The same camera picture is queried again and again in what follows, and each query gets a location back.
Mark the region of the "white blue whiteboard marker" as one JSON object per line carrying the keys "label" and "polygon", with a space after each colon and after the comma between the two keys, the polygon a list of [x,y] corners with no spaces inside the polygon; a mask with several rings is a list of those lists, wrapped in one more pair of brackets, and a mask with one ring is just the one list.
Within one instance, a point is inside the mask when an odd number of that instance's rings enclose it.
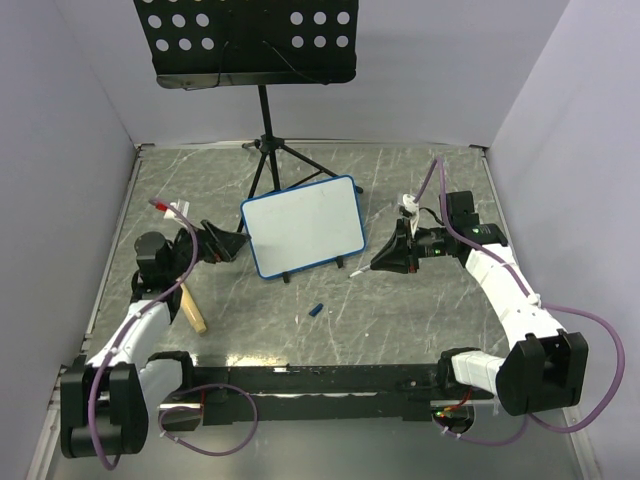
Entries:
{"label": "white blue whiteboard marker", "polygon": [[354,271],[353,273],[349,274],[348,278],[354,278],[354,277],[356,277],[358,275],[364,274],[367,271],[369,271],[370,269],[371,269],[371,265],[363,266],[360,269],[358,269],[358,270]]}

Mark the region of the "blue framed whiteboard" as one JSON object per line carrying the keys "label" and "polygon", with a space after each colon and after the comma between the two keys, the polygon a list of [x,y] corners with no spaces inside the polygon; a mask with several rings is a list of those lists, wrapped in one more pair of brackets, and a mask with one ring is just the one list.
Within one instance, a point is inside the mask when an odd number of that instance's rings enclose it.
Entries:
{"label": "blue framed whiteboard", "polygon": [[242,202],[256,270],[282,277],[362,252],[364,221],[354,179],[340,175]]}

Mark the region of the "blue marker cap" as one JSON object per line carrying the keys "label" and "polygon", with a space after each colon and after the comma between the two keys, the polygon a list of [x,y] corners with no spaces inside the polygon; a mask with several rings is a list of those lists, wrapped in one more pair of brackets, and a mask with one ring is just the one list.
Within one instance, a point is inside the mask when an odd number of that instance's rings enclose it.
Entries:
{"label": "blue marker cap", "polygon": [[309,315],[311,317],[316,317],[322,311],[323,307],[324,305],[322,303],[318,303],[312,308],[312,310],[309,312]]}

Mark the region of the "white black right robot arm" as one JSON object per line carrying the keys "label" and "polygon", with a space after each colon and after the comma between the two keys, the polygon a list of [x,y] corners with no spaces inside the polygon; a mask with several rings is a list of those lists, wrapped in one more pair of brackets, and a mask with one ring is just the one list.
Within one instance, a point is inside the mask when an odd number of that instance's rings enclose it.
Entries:
{"label": "white black right robot arm", "polygon": [[436,384],[448,398],[470,387],[496,396],[511,415],[576,405],[584,383],[588,344],[569,333],[537,300],[500,227],[483,224],[469,191],[445,197],[439,226],[418,224],[420,207],[403,195],[395,230],[372,259],[373,271],[415,273],[426,258],[457,259],[488,299],[505,332],[509,353],[500,358],[477,348],[450,349],[438,361]]}

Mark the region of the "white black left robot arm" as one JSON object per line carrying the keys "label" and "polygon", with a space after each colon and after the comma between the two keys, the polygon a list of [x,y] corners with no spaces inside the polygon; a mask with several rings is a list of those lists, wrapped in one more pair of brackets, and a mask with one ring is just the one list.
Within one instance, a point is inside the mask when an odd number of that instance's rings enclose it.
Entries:
{"label": "white black left robot arm", "polygon": [[250,237],[204,220],[179,229],[174,240],[157,231],[134,243],[137,269],[125,318],[92,358],[78,356],[61,377],[61,450],[67,458],[98,457],[114,468],[137,454],[149,415],[166,397],[192,398],[198,387],[186,352],[156,353],[156,341],[175,320],[181,283],[200,261],[235,260]]}

